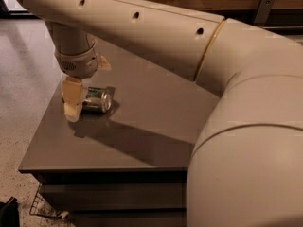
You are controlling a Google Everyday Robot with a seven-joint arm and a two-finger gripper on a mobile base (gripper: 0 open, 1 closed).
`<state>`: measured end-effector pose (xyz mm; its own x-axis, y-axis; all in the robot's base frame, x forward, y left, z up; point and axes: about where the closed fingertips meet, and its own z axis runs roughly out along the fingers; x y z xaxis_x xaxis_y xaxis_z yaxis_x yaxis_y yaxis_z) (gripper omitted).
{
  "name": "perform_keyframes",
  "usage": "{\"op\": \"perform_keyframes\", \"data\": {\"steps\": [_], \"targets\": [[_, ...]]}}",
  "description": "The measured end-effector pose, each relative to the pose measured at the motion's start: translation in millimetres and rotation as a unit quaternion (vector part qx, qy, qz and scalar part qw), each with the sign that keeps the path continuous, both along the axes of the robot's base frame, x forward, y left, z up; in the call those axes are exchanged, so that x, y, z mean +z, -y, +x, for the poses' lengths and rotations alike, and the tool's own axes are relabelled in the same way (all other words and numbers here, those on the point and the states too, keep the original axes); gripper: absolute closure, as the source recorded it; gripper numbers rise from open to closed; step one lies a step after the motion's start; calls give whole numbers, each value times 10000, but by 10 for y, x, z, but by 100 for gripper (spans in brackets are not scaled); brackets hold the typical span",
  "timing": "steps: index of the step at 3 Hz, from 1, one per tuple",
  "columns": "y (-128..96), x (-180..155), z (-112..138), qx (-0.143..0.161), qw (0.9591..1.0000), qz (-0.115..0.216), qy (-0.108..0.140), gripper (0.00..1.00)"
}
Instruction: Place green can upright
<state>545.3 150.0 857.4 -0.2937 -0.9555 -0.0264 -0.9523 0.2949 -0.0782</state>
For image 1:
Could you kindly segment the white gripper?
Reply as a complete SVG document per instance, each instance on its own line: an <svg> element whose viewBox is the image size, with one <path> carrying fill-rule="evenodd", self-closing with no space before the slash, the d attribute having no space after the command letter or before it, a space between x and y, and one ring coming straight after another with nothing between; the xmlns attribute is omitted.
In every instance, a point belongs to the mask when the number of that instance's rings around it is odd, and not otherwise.
<svg viewBox="0 0 303 227"><path fill-rule="evenodd" d="M81 79L91 78L98 68L106 71L112 69L105 57L99 58L96 45L97 42L93 42L86 51L76 55L67 55L55 50L55 57L61 70L68 75L62 81L62 99L64 115L70 122L79 120L82 103L87 96L88 88Z"/></svg>

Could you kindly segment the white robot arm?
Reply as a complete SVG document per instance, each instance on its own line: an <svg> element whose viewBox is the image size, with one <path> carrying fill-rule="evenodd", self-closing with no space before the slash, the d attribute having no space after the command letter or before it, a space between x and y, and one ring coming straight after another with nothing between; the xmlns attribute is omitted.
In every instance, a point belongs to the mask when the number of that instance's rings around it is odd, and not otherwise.
<svg viewBox="0 0 303 227"><path fill-rule="evenodd" d="M221 15L145 0L17 0L43 19L79 118L104 40L219 98L187 175L188 227L302 227L303 46Z"/></svg>

